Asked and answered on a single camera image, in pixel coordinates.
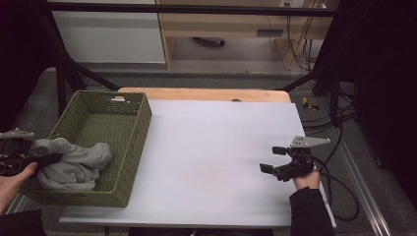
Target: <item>white tabletop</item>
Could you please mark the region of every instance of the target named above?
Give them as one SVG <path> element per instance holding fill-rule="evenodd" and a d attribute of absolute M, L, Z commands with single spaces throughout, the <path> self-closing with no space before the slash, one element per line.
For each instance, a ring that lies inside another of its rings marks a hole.
<path fill-rule="evenodd" d="M 262 173 L 259 164 L 289 163 L 289 156 L 274 155 L 271 148 L 288 147 L 295 136 L 304 136 L 294 104 L 149 103 L 149 134 L 129 205 L 66 206 L 61 222 L 163 227 L 290 225 L 292 181 L 278 182 Z"/>

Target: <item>gray floor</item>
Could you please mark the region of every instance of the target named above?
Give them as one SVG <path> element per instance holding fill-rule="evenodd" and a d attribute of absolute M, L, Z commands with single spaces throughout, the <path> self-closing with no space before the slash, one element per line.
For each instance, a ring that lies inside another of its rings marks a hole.
<path fill-rule="evenodd" d="M 177 40 L 172 67 L 169 70 L 138 70 L 134 72 L 104 73 L 109 81 L 122 87 L 167 87 L 167 88 L 225 88 L 225 89 L 276 89 L 288 85 L 303 75 L 304 70 L 294 68 L 285 71 L 282 61 L 268 40 L 227 39 L 224 47 L 203 46 L 192 38 Z M 97 83 L 86 79 L 89 89 L 100 89 Z M 302 121 L 327 116 L 328 97 L 313 97 L 308 82 L 290 93 L 291 100 L 297 105 Z M 320 110 L 306 109 L 302 98 L 307 97 L 311 104 L 318 104 Z M 18 117 L 15 126 L 21 130 L 33 131 L 37 138 L 46 138 L 57 120 L 56 78 L 53 72 L 45 72 L 33 91 L 29 105 Z M 344 107 L 349 102 L 340 101 Z M 324 120 L 304 122 L 304 126 L 323 124 Z M 378 204 L 391 235 L 417 235 L 417 211 L 403 194 L 392 174 L 376 165 L 376 157 L 360 125 L 349 120 L 343 124 L 342 140 L 362 172 L 364 181 Z M 334 131 L 327 129 L 314 135 L 319 138 L 331 138 L 330 145 L 313 148 L 313 155 L 325 159 L 331 152 L 337 137 Z M 328 164 L 332 176 L 340 179 L 352 191 L 354 186 L 342 160 L 345 153 L 337 150 Z M 341 217 L 354 213 L 355 203 L 348 192 L 334 181 L 332 182 L 332 212 Z M 59 223 L 60 206 L 42 206 L 29 201 L 25 210 L 41 208 L 44 227 L 48 231 L 103 233 L 101 226 Z M 375 235 L 364 208 L 360 208 L 358 217 L 352 221 L 337 220 L 338 235 Z M 127 228 L 111 227 L 112 232 L 127 232 Z M 275 235 L 287 235 L 288 229 L 277 229 Z"/>

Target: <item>hand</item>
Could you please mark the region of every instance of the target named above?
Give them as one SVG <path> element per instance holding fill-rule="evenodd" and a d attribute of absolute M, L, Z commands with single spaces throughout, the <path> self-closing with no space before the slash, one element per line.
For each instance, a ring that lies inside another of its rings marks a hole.
<path fill-rule="evenodd" d="M 0 176 L 0 215 L 6 213 L 9 205 L 21 190 L 25 181 L 34 173 L 37 163 L 31 163 L 24 171 L 12 177 Z"/>
<path fill-rule="evenodd" d="M 310 189 L 319 189 L 320 187 L 320 172 L 317 169 L 305 176 L 294 178 L 294 185 L 297 190 L 310 187 Z"/>

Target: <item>gray cloth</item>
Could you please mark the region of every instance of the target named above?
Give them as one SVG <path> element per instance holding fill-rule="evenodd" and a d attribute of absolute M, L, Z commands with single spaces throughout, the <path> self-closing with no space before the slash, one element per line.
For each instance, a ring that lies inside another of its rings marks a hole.
<path fill-rule="evenodd" d="M 60 162 L 50 164 L 37 173 L 41 188 L 47 190 L 92 190 L 99 172 L 111 159 L 110 147 L 106 143 L 80 147 L 63 138 L 36 140 L 30 147 L 30 153 L 36 156 L 63 154 Z"/>

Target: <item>sleeve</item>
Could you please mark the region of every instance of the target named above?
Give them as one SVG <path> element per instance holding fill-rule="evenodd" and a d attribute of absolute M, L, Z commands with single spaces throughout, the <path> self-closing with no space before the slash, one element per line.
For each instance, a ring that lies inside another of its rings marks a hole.
<path fill-rule="evenodd" d="M 46 236 L 41 210 L 24 211 L 0 216 L 2 236 Z"/>
<path fill-rule="evenodd" d="M 320 190 L 304 188 L 290 196 L 291 236 L 333 236 L 334 229 Z"/>

